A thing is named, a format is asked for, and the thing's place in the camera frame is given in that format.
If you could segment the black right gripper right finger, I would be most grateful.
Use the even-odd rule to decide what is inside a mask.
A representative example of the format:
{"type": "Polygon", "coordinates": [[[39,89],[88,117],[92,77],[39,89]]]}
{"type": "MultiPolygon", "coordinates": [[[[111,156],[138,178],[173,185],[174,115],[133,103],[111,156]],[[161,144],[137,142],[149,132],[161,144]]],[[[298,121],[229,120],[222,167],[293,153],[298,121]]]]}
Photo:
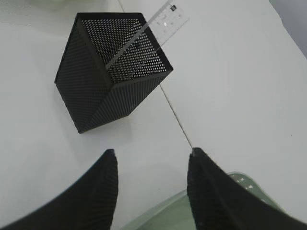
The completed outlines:
{"type": "Polygon", "coordinates": [[[201,148],[189,156],[187,193],[198,230],[305,230],[227,175],[201,148]]]}

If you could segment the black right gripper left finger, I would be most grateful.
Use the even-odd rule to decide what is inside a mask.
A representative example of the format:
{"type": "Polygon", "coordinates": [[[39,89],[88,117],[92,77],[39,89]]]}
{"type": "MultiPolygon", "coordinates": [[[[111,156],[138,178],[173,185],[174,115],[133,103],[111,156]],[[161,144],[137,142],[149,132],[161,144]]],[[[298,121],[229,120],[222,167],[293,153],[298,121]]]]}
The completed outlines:
{"type": "Polygon", "coordinates": [[[109,230],[118,199],[118,161],[113,149],[67,190],[4,230],[109,230]]]}

